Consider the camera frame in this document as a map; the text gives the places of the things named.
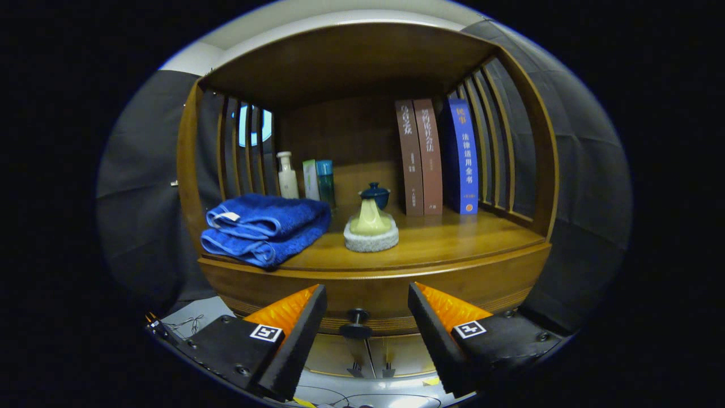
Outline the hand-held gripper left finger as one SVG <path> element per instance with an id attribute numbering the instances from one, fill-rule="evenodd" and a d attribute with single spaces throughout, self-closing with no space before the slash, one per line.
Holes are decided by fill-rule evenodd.
<path id="1" fill-rule="evenodd" d="M 216 318 L 180 352 L 245 392 L 292 400 L 327 305 L 325 285 L 314 284 L 248 317 Z"/>

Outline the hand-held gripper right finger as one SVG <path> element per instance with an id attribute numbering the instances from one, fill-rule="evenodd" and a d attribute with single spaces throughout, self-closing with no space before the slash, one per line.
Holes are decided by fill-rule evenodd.
<path id="1" fill-rule="evenodd" d="M 515 310 L 487 312 L 420 282 L 407 306 L 446 393 L 455 397 L 512 385 L 564 344 Z"/>

